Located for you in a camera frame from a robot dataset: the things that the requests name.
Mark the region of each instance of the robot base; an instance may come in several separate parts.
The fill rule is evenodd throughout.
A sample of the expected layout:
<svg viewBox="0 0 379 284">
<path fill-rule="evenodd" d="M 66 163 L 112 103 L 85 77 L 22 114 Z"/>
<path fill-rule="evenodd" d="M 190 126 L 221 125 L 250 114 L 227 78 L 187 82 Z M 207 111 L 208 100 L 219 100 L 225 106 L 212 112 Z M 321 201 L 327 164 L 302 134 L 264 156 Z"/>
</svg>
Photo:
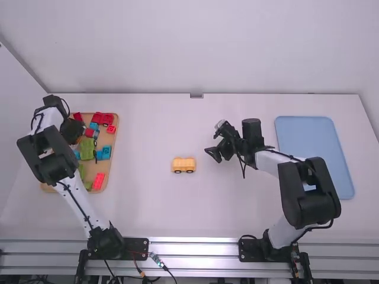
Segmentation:
<svg viewBox="0 0 379 284">
<path fill-rule="evenodd" d="M 107 260 L 147 260 L 149 257 L 149 239 L 148 238 L 124 238 L 125 250 L 121 256 L 116 259 Z M 89 260 L 104 260 L 105 258 L 94 254 L 88 256 Z"/>
<path fill-rule="evenodd" d="M 283 247 L 279 250 L 272 248 L 265 238 L 240 239 L 238 241 L 240 262 L 285 262 L 291 261 L 291 255 L 299 254 L 298 245 Z"/>
</svg>

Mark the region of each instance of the white table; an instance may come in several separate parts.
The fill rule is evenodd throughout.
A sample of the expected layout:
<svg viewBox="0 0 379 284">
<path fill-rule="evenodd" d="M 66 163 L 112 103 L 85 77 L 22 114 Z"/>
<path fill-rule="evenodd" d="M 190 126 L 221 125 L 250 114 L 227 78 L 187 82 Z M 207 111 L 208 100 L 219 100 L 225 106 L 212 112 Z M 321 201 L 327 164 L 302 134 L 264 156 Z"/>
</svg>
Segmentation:
<svg viewBox="0 0 379 284">
<path fill-rule="evenodd" d="M 379 216 L 379 144 L 358 95 L 204 94 L 204 99 L 191 99 L 189 94 L 60 96 L 67 100 L 72 112 L 116 112 L 120 116 L 110 179 L 103 193 L 90 196 L 94 207 L 123 235 L 163 237 L 152 238 L 157 241 L 152 244 L 157 246 L 156 251 L 165 254 L 168 250 L 170 253 L 166 254 L 177 254 L 180 259 L 168 260 L 171 267 L 181 275 L 193 276 L 196 274 L 193 269 L 203 270 L 197 275 L 225 276 L 226 270 L 214 271 L 220 268 L 234 269 L 228 274 L 234 276 L 254 273 L 254 276 L 271 277 L 267 275 L 273 272 L 275 277 L 289 276 L 284 264 L 241 264 L 238 259 L 228 258 L 236 255 L 235 238 L 247 233 L 260 237 L 264 229 L 282 215 L 282 209 L 275 178 L 248 169 L 243 180 L 235 157 L 217 164 L 204 153 L 204 148 L 218 143 L 213 140 L 215 123 L 225 118 L 240 131 L 244 118 L 260 118 L 266 144 L 277 146 L 274 128 L 277 116 L 330 117 L 335 123 L 356 194 L 354 199 L 341 201 L 341 217 L 331 229 L 309 233 L 301 242 L 308 244 L 311 268 L 320 277 L 337 277 L 351 272 L 350 277 L 363 278 L 359 271 L 365 271 L 368 278 L 379 277 L 376 274 L 379 273 L 379 261 L 373 259 L 379 257 L 376 217 Z M 195 157 L 197 171 L 191 175 L 171 173 L 171 161 L 176 156 Z M 9 253 L 41 252 L 37 247 L 51 243 L 46 240 L 59 243 L 46 253 L 67 253 L 70 251 L 65 247 L 67 243 L 74 246 L 72 253 L 79 252 L 77 247 L 85 246 L 85 242 L 79 241 L 84 240 L 83 230 L 68 205 L 57 194 L 44 193 L 26 163 L 18 172 L 0 225 L 0 238 L 12 240 L 0 243 Z M 28 241 L 15 245 L 16 239 Z M 162 241 L 173 247 L 163 248 Z M 207 248 L 189 250 L 192 242 L 201 242 L 199 245 Z M 220 246 L 219 249 L 212 250 L 215 247 L 209 246 L 211 243 Z M 185 257 L 193 251 L 197 251 L 197 255 L 219 257 L 210 260 L 202 257 L 196 261 L 196 258 Z M 361 260 L 341 261 L 341 258 L 353 256 L 360 256 Z M 55 255 L 45 257 L 37 262 L 41 267 L 51 265 L 54 259 L 57 267 L 72 266 L 65 273 L 75 272 L 76 254 L 65 256 L 64 260 L 57 260 Z M 20 260 L 9 255 L 3 266 L 17 264 L 25 272 L 30 262 L 32 259 L 23 257 Z M 91 265 L 94 272 L 104 270 L 102 263 L 92 262 Z M 129 264 L 115 262 L 114 266 L 119 266 L 116 271 L 121 274 L 135 273 L 125 270 L 131 267 Z"/>
</svg>

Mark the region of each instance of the wooden tray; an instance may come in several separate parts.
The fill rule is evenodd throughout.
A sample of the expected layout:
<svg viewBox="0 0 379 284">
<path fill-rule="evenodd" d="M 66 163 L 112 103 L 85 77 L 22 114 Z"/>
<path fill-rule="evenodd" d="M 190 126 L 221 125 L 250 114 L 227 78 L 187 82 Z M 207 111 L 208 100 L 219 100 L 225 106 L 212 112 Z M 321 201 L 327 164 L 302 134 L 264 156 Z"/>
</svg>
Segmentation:
<svg viewBox="0 0 379 284">
<path fill-rule="evenodd" d="M 93 112 L 82 112 L 82 117 L 84 120 L 84 123 L 87 127 L 89 127 L 89 123 L 91 122 L 92 116 L 94 115 Z M 116 135 L 118 131 L 118 115 L 114 115 L 114 121 L 112 125 L 116 126 L 116 133 L 115 134 L 109 134 L 107 133 L 107 128 L 100 125 L 100 135 L 97 139 L 97 147 L 96 149 L 102 149 L 105 145 L 112 145 L 112 152 L 111 152 L 111 158 L 109 160 L 103 160 L 98 161 L 97 164 L 95 163 L 95 159 L 93 160 L 87 160 L 87 161 L 79 161 L 79 164 L 84 165 L 85 167 L 85 178 L 83 181 L 86 182 L 93 182 L 95 180 L 95 176 L 97 173 L 105 173 L 105 179 L 102 183 L 101 189 L 99 191 L 89 191 L 89 193 L 99 193 L 102 192 L 106 187 L 108 183 L 108 177 L 110 174 L 111 169 L 111 162 L 112 157 L 114 153 L 114 142 L 116 141 Z M 56 192 L 55 189 L 52 186 L 49 186 L 45 183 L 41 183 L 41 188 L 45 192 Z"/>
</svg>

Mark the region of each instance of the cable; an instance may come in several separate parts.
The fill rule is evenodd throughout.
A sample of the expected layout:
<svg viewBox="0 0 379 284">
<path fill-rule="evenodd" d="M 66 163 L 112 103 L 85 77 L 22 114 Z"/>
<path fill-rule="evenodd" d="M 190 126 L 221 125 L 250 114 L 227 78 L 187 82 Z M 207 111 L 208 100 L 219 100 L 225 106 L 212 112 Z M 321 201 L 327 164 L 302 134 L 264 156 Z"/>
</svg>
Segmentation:
<svg viewBox="0 0 379 284">
<path fill-rule="evenodd" d="M 75 202 L 76 206 L 79 208 L 80 212 L 83 214 L 84 216 L 84 221 L 86 221 L 89 225 L 89 227 L 91 228 L 91 230 L 94 229 L 94 226 L 92 226 L 89 218 L 90 216 L 87 216 L 86 213 L 84 212 L 83 208 L 81 207 L 81 205 L 78 203 L 78 201 L 76 200 L 75 196 L 72 194 L 71 190 L 70 190 L 70 186 L 68 185 L 65 185 L 63 182 L 57 182 L 59 183 L 60 185 L 63 186 L 64 190 L 65 191 L 68 191 L 69 192 L 69 195 L 71 196 L 72 200 Z"/>
<path fill-rule="evenodd" d="M 255 237 L 254 235 L 242 235 L 241 238 L 239 238 L 239 239 L 242 240 L 243 238 L 253 238 L 253 239 L 257 240 L 257 237 Z"/>
<path fill-rule="evenodd" d="M 42 120 L 43 120 L 43 117 L 44 117 L 43 112 L 40 113 L 40 114 L 34 114 L 33 115 L 33 118 L 30 121 L 30 130 L 33 130 L 33 121 L 36 120 L 37 117 L 41 117 L 41 118 L 40 118 L 40 121 L 38 122 L 38 125 L 37 125 L 37 128 L 36 128 L 35 132 L 34 132 L 34 135 L 38 132 L 39 129 L 41 129 L 41 123 L 42 123 Z"/>
<path fill-rule="evenodd" d="M 241 238 L 239 238 L 238 243 L 239 243 L 241 240 L 243 240 L 243 238 L 253 238 L 254 240 L 257 240 L 257 239 L 258 239 L 258 238 L 255 237 L 254 235 L 242 235 Z M 242 246 L 242 249 L 243 249 L 244 251 L 247 251 L 247 249 L 245 248 L 245 245 L 244 245 L 243 243 L 241 243 L 241 246 Z"/>
<path fill-rule="evenodd" d="M 242 170 L 242 177 L 245 178 L 245 171 L 246 171 L 246 162 L 241 158 L 241 155 L 238 153 L 237 149 L 236 149 L 236 145 L 235 145 L 235 142 L 232 140 L 232 146 L 233 146 L 233 150 L 234 152 L 236 153 L 237 155 L 237 158 L 238 158 L 238 161 L 239 161 L 239 164 L 241 166 L 241 170 Z"/>
<path fill-rule="evenodd" d="M 175 281 L 175 284 L 178 284 L 178 282 L 176 281 L 175 276 L 172 275 L 172 273 L 171 273 L 171 271 L 168 269 L 168 267 L 164 265 L 164 267 L 162 267 L 162 268 L 164 269 L 164 271 L 167 271 L 167 272 L 171 275 L 171 277 L 172 277 L 172 278 L 174 279 L 174 281 Z"/>
<path fill-rule="evenodd" d="M 319 177 L 317 176 L 316 171 L 309 164 L 307 164 L 306 162 L 304 162 L 304 161 L 302 161 L 302 160 L 300 160 L 300 159 L 298 159 L 298 158 L 296 158 L 296 157 L 294 157 L 292 155 L 287 155 L 287 154 L 284 154 L 282 152 L 278 152 L 278 151 L 275 151 L 275 150 L 265 149 L 264 151 L 268 151 L 268 152 L 271 152 L 271 153 L 282 155 L 284 157 L 290 158 L 291 160 L 297 161 L 297 162 L 305 165 L 312 172 L 312 174 L 314 174 L 315 178 L 317 180 L 319 180 Z"/>
<path fill-rule="evenodd" d="M 68 110 L 68 114 L 67 114 L 67 117 L 69 117 L 69 116 L 70 116 L 70 114 L 71 114 L 69 105 L 67 104 L 67 102 L 66 102 L 66 100 L 65 100 L 65 99 L 62 99 L 62 98 L 60 98 L 60 100 L 61 100 L 61 101 L 63 101 L 63 102 L 65 102 L 65 104 L 66 104 L 66 106 L 67 106 L 67 110 Z"/>
<path fill-rule="evenodd" d="M 327 225 L 327 226 L 324 226 L 324 227 L 309 227 L 309 228 L 306 228 L 306 229 L 304 230 L 304 232 L 301 233 L 300 236 L 298 236 L 295 240 L 293 240 L 293 241 L 291 242 L 291 245 L 297 243 L 298 240 L 301 239 L 302 237 L 304 237 L 304 235 L 305 235 L 307 232 L 311 232 L 311 231 L 313 231 L 313 230 L 329 229 L 329 228 L 332 227 L 333 223 L 334 223 L 334 219 L 331 219 L 329 225 Z"/>
</svg>

